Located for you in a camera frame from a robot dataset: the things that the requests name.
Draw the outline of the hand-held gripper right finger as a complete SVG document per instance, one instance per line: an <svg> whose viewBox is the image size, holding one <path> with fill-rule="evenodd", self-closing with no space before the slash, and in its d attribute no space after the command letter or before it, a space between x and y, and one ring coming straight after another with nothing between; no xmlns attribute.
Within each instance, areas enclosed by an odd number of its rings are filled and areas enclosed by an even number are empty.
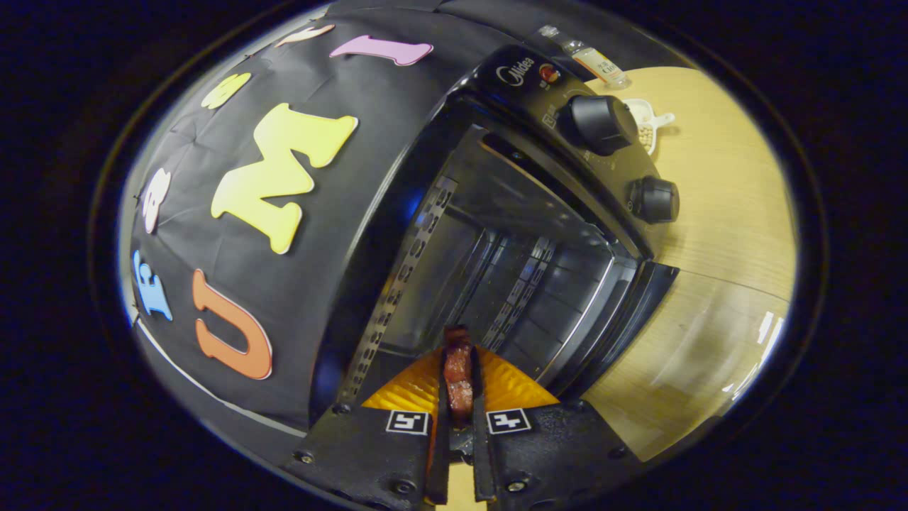
<svg viewBox="0 0 908 511"><path fill-rule="evenodd" d="M588 401L558 400L483 347L473 378L474 492L487 509L568 510L642 475L642 461Z"/></svg>

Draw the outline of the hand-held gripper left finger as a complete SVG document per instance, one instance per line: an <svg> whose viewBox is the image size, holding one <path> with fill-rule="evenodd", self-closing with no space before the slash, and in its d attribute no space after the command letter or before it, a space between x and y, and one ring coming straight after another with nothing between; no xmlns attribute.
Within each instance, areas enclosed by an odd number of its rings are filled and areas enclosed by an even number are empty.
<svg viewBox="0 0 908 511"><path fill-rule="evenodd" d="M283 468L351 505L432 509L448 501L444 351L421 357L359 405L336 403Z"/></svg>

